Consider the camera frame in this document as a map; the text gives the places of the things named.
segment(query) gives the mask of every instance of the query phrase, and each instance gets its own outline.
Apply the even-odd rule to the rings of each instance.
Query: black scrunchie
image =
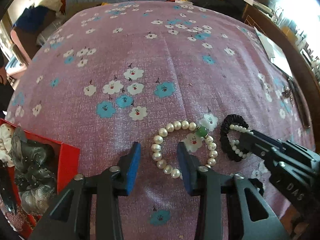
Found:
[[[222,122],[221,128],[220,128],[220,143],[221,143],[221,149],[224,153],[228,155],[228,158],[232,161],[239,162],[242,160],[242,157],[240,157],[238,154],[236,154],[230,145],[230,141],[228,138],[228,133],[230,131],[230,125],[239,125],[245,128],[249,128],[249,125],[245,122],[242,116],[236,115],[236,114],[229,114]],[[243,154],[247,154],[249,151],[246,149],[239,148],[240,151],[243,152]]]

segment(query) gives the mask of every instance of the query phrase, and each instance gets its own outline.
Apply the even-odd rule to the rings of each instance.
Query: person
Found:
[[[0,118],[5,118],[3,111],[7,111],[13,92],[12,86],[7,81],[4,59],[0,53]]]

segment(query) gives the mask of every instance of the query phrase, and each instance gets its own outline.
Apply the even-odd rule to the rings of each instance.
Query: green bead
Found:
[[[204,126],[200,126],[199,129],[196,131],[196,135],[198,135],[200,137],[204,137],[207,134],[208,134],[208,130]]]

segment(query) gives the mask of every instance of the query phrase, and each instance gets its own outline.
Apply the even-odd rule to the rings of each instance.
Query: pearl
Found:
[[[206,144],[212,143],[213,142],[213,137],[212,136],[208,136],[206,139],[204,139]]]
[[[208,149],[209,149],[209,151],[215,150],[216,147],[217,147],[217,145],[216,145],[215,143],[209,143],[209,144],[208,144]]]
[[[210,156],[210,158],[216,158],[218,156],[218,152],[217,151],[211,151],[211,152],[209,152],[209,156]]]
[[[168,135],[168,131],[165,128],[160,128],[159,135],[162,137],[166,137]]]
[[[216,160],[214,159],[214,158],[210,158],[210,159],[208,159],[208,164],[212,167],[212,166],[214,166],[214,165],[216,165]]]
[[[159,161],[157,162],[157,167],[158,167],[159,169],[164,169],[165,166],[167,166],[167,162],[166,162],[164,159],[159,160]]]
[[[180,130],[181,128],[181,123],[179,121],[174,121],[173,126],[175,130]]]
[[[165,128],[167,129],[168,132],[173,132],[174,131],[174,126],[172,123],[168,123]]]
[[[153,153],[152,159],[156,162],[162,159],[162,154],[160,152]]]
[[[151,150],[153,152],[160,152],[161,151],[161,146],[157,143],[154,143],[152,146],[151,146]]]
[[[183,130],[188,129],[188,128],[189,128],[189,122],[186,121],[186,120],[183,120],[183,121],[181,122],[181,128],[182,128]]]
[[[197,128],[197,124],[195,122],[191,122],[189,124],[189,130],[194,131]]]
[[[156,144],[162,144],[163,138],[162,138],[160,135],[156,135],[156,136],[154,136],[153,141],[154,141]]]
[[[180,174],[181,174],[181,172],[178,169],[173,169],[171,171],[171,177],[174,178],[174,179],[180,177]]]
[[[163,172],[165,174],[170,174],[172,171],[172,166],[171,165],[167,165],[164,169],[163,169]]]

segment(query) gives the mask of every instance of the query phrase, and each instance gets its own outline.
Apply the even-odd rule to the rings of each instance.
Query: pearl strand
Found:
[[[235,130],[235,131],[239,131],[239,132],[242,132],[242,133],[250,133],[253,135],[253,132],[251,132],[249,129],[245,128],[245,127],[242,127],[242,126],[239,126],[239,125],[233,125],[231,124],[229,126],[230,130]],[[239,157],[242,157],[243,159],[247,158],[247,157],[250,157],[251,153],[248,152],[247,154],[244,154],[243,152],[241,152],[236,145],[238,145],[240,142],[239,140],[232,140],[230,142],[230,145],[232,147],[232,150],[237,154],[239,155]]]
[[[160,128],[158,130],[158,135],[156,135],[153,138],[154,144],[151,146],[151,150],[153,151],[152,159],[157,162],[157,167],[159,169],[163,169],[163,172],[165,174],[170,174],[173,179],[176,179],[180,177],[182,179],[182,174],[179,169],[174,169],[171,165],[168,165],[166,160],[162,158],[161,154],[161,144],[163,143],[164,137],[168,135],[168,132],[173,132],[174,130],[187,130],[190,131],[198,130],[200,126],[197,126],[196,123],[191,122],[189,123],[186,120],[183,120],[182,122],[175,121],[172,123],[168,123],[165,128]],[[218,152],[215,150],[217,148],[217,145],[213,142],[213,137],[208,135],[207,129],[202,128],[204,135],[204,141],[207,144],[207,148],[210,151],[209,152],[209,159],[207,160],[207,166],[209,169],[211,169],[212,166],[216,165],[216,157],[218,156]]]

